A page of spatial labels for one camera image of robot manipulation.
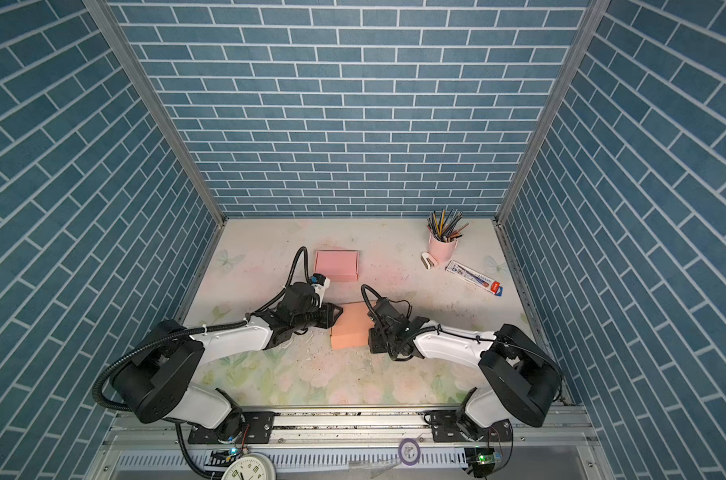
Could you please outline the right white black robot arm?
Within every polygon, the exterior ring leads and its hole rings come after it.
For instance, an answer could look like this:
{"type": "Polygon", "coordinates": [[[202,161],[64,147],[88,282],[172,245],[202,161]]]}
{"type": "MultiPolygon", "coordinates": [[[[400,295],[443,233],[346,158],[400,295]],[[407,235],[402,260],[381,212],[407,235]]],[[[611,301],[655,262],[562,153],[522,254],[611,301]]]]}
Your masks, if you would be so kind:
{"type": "Polygon", "coordinates": [[[521,329],[505,324],[496,332],[472,332],[429,320],[409,318],[386,297],[364,301],[374,326],[373,353],[394,361],[438,359],[472,367],[485,378],[473,387],[454,414],[456,428],[479,440],[494,424],[517,419],[540,427],[562,386],[562,370],[521,329]]]}

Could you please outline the pink paper box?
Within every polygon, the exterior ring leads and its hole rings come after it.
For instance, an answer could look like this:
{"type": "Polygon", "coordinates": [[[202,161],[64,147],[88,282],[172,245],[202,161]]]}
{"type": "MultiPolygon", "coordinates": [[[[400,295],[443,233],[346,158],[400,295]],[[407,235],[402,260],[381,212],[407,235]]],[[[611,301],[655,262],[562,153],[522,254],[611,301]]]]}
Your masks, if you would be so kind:
{"type": "Polygon", "coordinates": [[[314,270],[332,282],[355,282],[359,279],[359,252],[318,250],[314,270]]]}

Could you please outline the orange paper box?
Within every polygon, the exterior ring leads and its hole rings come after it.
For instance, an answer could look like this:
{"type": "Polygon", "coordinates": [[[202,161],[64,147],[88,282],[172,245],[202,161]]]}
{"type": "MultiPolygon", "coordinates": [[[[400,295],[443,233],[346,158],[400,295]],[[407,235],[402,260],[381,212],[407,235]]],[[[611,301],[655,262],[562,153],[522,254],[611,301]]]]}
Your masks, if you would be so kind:
{"type": "Polygon", "coordinates": [[[343,313],[331,328],[331,348],[341,350],[368,345],[374,322],[364,302],[344,304],[343,313]]]}

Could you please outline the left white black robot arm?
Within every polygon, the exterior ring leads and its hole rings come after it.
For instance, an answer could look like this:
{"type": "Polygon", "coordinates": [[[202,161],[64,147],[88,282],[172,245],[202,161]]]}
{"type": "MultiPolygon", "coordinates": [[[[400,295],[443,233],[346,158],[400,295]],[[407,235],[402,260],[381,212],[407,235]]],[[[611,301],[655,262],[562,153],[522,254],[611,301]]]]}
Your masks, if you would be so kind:
{"type": "Polygon", "coordinates": [[[316,274],[235,323],[186,328],[164,321],[139,347],[105,368],[91,394],[106,409],[130,411],[143,423],[168,419],[219,428],[239,417],[238,405],[225,393],[195,384],[198,368],[275,348],[309,328],[331,328],[343,309],[324,301],[330,285],[330,279],[316,274]]]}

